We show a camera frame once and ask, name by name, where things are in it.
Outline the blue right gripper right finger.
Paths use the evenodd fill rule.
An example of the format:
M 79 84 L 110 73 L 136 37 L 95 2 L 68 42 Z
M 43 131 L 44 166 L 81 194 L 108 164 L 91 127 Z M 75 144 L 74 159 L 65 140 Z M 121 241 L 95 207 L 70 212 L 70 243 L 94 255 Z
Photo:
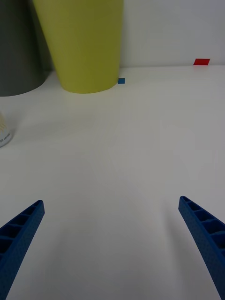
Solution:
M 178 210 L 220 298 L 225 299 L 225 224 L 185 196 L 180 197 Z

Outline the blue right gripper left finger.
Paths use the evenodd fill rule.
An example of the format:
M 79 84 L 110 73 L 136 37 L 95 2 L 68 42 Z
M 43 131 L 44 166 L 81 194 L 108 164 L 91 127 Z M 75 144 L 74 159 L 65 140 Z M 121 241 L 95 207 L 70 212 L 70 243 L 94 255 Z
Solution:
M 38 200 L 0 228 L 0 299 L 7 298 L 44 214 Z

